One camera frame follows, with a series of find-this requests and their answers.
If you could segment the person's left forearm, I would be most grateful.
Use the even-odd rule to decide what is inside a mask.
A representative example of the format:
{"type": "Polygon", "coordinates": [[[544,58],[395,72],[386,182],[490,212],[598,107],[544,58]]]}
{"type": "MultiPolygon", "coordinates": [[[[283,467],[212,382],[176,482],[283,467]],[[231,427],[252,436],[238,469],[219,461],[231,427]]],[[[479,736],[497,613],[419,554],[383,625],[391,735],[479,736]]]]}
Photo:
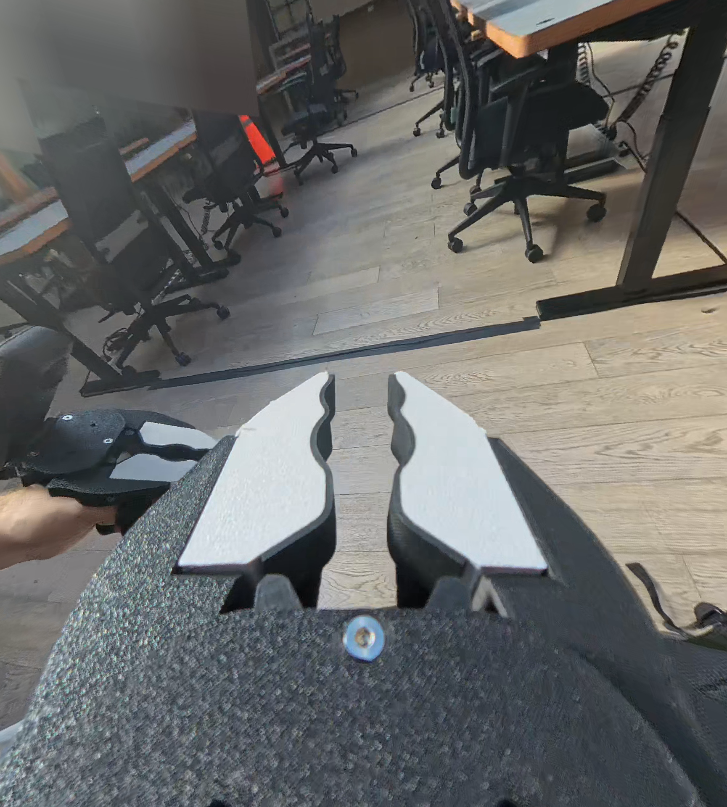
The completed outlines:
{"type": "Polygon", "coordinates": [[[116,523],[116,508],[91,507],[53,497],[39,486],[0,495],[0,570],[51,559],[75,546],[98,526],[116,523]]]}

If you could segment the black office chair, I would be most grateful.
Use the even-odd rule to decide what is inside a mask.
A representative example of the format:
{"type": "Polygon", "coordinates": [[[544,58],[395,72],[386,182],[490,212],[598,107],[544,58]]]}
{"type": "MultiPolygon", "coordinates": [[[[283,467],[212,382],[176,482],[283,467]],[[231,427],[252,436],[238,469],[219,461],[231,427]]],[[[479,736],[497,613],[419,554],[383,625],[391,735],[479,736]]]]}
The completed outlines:
{"type": "Polygon", "coordinates": [[[441,74],[443,88],[442,100],[419,118],[413,134],[419,136],[420,124],[438,112],[439,126],[435,136],[441,139],[455,129],[458,116],[459,54],[455,42],[460,31],[453,31],[460,27],[459,14],[451,2],[408,1],[407,5],[413,29],[414,79],[426,78],[432,83],[432,79],[441,74]]]}
{"type": "Polygon", "coordinates": [[[459,107],[455,131],[459,143],[459,176],[503,169],[507,175],[471,201],[465,219],[447,236],[447,247],[461,253],[459,233],[508,203],[519,216],[526,259],[543,258],[535,244],[528,199],[532,196],[591,201],[589,222],[606,215],[606,195],[578,187],[566,179],[568,140],[572,131],[597,124],[609,112],[591,86],[576,79],[576,68],[564,56],[514,57],[501,47],[470,55],[449,2],[431,2],[436,21],[445,25],[459,61],[459,107]]]}
{"type": "Polygon", "coordinates": [[[287,218],[289,210],[282,203],[282,193],[263,197],[257,191],[264,169],[239,116],[210,111],[192,111],[191,116],[196,141],[182,159],[191,179],[182,201],[203,200],[206,211],[218,208],[226,213],[232,207],[211,242],[226,252],[229,266],[236,266],[241,256],[231,244],[238,231],[258,225],[269,228],[274,237],[281,237],[281,228],[261,214],[276,210],[287,218]]]}
{"type": "Polygon", "coordinates": [[[156,329],[177,364],[191,358],[176,347],[169,320],[212,309],[230,311],[184,290],[227,276],[224,263],[194,266],[143,199],[123,156],[95,116],[75,127],[38,138],[42,162],[67,211],[74,235],[95,262],[103,286],[100,305],[132,321],[116,339],[116,368],[156,329]]]}
{"type": "Polygon", "coordinates": [[[329,128],[341,125],[346,112],[337,96],[338,55],[337,35],[333,24],[306,16],[309,61],[304,72],[297,76],[289,89],[296,89],[299,97],[296,110],[282,126],[282,134],[291,135],[304,154],[289,167],[299,186],[303,186],[304,171],[314,162],[328,163],[332,174],[338,173],[335,153],[348,150],[352,158],[357,148],[350,143],[333,143],[322,140],[329,128]]]}

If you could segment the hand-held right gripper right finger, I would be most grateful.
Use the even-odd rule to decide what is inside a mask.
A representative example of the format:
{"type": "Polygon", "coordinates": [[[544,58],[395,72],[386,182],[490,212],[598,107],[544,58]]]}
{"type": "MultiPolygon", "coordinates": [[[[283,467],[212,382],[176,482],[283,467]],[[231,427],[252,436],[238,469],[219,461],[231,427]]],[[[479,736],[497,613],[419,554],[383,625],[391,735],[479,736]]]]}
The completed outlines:
{"type": "Polygon", "coordinates": [[[486,431],[404,371],[389,377],[392,513],[454,569],[544,575],[548,563],[486,431]]]}

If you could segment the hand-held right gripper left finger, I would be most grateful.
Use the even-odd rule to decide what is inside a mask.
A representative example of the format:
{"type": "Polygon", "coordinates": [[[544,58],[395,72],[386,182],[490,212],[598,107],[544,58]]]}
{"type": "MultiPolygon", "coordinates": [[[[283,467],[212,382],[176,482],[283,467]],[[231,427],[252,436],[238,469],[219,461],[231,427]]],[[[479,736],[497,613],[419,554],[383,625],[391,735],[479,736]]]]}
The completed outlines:
{"type": "Polygon", "coordinates": [[[179,559],[187,574],[259,575],[330,516],[334,376],[319,372],[244,423],[179,559]]]}

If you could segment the orange red panel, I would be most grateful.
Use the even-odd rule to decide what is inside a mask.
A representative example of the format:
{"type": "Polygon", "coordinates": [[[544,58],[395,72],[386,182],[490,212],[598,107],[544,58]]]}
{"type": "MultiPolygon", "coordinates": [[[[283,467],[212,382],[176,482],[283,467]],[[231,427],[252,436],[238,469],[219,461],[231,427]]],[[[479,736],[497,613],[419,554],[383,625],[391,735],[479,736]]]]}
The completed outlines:
{"type": "Polygon", "coordinates": [[[275,150],[271,147],[262,130],[249,116],[239,115],[238,117],[261,166],[267,168],[274,165],[277,162],[275,150]]]}

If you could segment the wood edged desk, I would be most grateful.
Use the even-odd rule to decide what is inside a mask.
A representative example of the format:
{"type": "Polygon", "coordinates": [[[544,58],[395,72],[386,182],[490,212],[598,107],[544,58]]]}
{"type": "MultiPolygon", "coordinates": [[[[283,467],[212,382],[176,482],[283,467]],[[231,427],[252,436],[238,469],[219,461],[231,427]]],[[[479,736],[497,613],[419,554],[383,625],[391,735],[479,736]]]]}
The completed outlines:
{"type": "MultiPolygon", "coordinates": [[[[152,207],[154,215],[174,237],[187,259],[194,266],[203,268],[224,263],[228,274],[230,266],[227,259],[214,261],[209,257],[200,237],[187,225],[172,199],[152,178],[155,171],[195,141],[195,125],[189,120],[125,163],[143,199],[152,207]]],[[[116,362],[103,358],[77,338],[66,327],[61,312],[26,284],[25,277],[40,268],[41,259],[48,256],[48,251],[59,251],[58,241],[61,237],[68,234],[77,237],[57,192],[56,196],[57,199],[47,207],[6,228],[0,235],[0,301],[18,314],[25,324],[52,328],[70,337],[72,355],[90,373],[91,377],[86,382],[93,382],[96,389],[134,387],[139,382],[160,378],[159,371],[154,369],[136,370],[126,365],[125,369],[116,368],[116,362]]]]}

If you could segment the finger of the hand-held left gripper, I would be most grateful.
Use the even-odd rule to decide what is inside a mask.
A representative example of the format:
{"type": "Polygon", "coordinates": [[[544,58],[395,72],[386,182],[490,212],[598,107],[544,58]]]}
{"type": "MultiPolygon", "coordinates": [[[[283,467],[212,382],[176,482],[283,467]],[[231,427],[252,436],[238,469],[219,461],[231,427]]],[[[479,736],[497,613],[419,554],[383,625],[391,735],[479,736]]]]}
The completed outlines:
{"type": "Polygon", "coordinates": [[[191,427],[147,420],[137,432],[143,451],[156,455],[203,455],[217,445],[209,434],[191,427]]]}
{"type": "Polygon", "coordinates": [[[170,460],[154,454],[137,454],[117,463],[109,474],[116,483],[130,483],[141,488],[175,483],[198,464],[197,460],[170,460]]]}

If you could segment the grey top office desk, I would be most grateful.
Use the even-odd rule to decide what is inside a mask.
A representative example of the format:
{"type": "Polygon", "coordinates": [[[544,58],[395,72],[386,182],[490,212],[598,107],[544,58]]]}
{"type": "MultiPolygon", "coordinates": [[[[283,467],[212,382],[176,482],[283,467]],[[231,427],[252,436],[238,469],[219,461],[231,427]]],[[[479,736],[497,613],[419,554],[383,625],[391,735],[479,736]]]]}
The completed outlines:
{"type": "Polygon", "coordinates": [[[656,128],[616,283],[541,299],[540,320],[726,292],[727,261],[682,274],[655,277],[654,273],[724,65],[727,2],[459,2],[459,7],[490,41],[514,57],[580,41],[656,38],[654,32],[632,30],[633,24],[654,26],[656,17],[671,16],[677,29],[688,30],[656,128]]]}

